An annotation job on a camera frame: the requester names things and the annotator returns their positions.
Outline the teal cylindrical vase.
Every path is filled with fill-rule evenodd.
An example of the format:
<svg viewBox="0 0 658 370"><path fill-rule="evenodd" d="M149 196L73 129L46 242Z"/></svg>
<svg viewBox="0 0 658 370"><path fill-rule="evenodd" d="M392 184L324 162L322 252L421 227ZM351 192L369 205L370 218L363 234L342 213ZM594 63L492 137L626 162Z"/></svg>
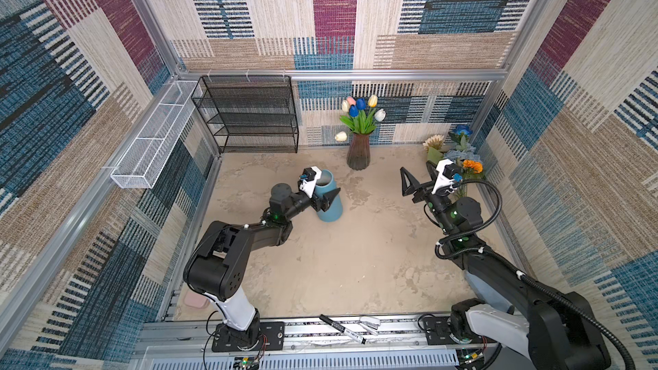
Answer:
<svg viewBox="0 0 658 370"><path fill-rule="evenodd" d="M338 185L334 175L329 170L322 170L320 178L316 181L314 194L319 198L326 196L331 199L331 204L327 210L319 210L318 218L326 223L338 221L343 215L343 205L340 197Z"/></svg>

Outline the dark red glass vase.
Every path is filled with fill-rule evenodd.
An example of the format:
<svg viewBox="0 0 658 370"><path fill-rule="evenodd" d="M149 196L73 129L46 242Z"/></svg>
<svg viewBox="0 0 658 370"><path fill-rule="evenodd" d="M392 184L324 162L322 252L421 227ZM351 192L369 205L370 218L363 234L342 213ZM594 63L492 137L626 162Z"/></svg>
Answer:
<svg viewBox="0 0 658 370"><path fill-rule="evenodd" d="M369 135L354 134L347 154L347 164L354 171L362 171L370 164Z"/></svg>

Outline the blue tulip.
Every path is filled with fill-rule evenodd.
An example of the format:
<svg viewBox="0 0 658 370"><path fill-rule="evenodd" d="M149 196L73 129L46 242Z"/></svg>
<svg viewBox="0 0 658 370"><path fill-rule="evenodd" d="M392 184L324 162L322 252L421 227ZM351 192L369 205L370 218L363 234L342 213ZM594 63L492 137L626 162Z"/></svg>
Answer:
<svg viewBox="0 0 658 370"><path fill-rule="evenodd" d="M351 118L357 118L362 111L366 110L367 102L364 99L355 99L356 104L350 107L348 114Z"/></svg>

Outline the yellow tulip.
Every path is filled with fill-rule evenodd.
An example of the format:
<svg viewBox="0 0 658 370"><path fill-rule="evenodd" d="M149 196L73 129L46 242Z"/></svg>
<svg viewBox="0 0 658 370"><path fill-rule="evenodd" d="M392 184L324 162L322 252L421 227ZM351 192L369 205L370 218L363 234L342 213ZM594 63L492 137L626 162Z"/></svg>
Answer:
<svg viewBox="0 0 658 370"><path fill-rule="evenodd" d="M368 107L369 108L375 108L378 104L378 97L376 94L373 94L370 96L368 99Z"/></svg>

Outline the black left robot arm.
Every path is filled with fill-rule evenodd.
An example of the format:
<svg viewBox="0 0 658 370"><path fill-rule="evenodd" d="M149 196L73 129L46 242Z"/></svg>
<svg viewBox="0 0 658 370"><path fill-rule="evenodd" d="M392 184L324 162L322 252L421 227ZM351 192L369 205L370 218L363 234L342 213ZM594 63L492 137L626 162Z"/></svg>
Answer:
<svg viewBox="0 0 658 370"><path fill-rule="evenodd" d="M269 207L257 224L210 224L183 269L183 281L205 296L224 316L212 336L233 349L253 349L265 340L260 313L248 300L242 282L254 250L284 244L291 234L291 219L307 208L327 211L339 196L335 188L323 196L293 192L279 183L272 187Z"/></svg>

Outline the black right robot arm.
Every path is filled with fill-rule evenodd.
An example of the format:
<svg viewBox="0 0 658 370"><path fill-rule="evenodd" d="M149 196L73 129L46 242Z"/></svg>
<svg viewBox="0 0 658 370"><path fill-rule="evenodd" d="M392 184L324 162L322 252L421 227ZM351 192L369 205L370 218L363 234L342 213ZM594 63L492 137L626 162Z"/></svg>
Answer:
<svg viewBox="0 0 658 370"><path fill-rule="evenodd" d="M424 203L428 218L444 234L435 255L483 284L485 298L453 306L455 339L491 338L528 358L537 369L608 369L608 346L613 345L625 367L635 367L629 350L595 318L586 299L533 279L478 236L500 213L494 211L484 220L478 201L451 201L450 193L468 183L457 165L441 161L429 172L427 183L418 182L405 168L400 174L402 194Z"/></svg>

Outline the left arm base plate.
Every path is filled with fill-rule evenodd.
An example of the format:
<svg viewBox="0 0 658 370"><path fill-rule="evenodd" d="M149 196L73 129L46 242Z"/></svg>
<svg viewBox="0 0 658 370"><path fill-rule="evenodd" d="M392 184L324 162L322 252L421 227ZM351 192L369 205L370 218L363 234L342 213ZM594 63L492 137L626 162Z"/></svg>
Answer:
<svg viewBox="0 0 658 370"><path fill-rule="evenodd" d="M217 325L212 337L213 353L279 351L284 344L284 322L263 322L246 331L238 331L228 325Z"/></svg>

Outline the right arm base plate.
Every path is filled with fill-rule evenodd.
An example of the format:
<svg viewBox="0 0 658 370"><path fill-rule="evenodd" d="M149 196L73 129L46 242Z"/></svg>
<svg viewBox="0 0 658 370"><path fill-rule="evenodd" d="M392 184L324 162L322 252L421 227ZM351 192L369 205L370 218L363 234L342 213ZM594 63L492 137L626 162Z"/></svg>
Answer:
<svg viewBox="0 0 658 370"><path fill-rule="evenodd" d="M484 342L480 336L467 339L466 341L459 341L452 335L450 328L450 318L445 315L421 315L416 323L420 330L425 335L427 344L438 346L446 345L449 347L464 347L464 348L480 348L480 347L497 347L498 343L493 339L488 338Z"/></svg>

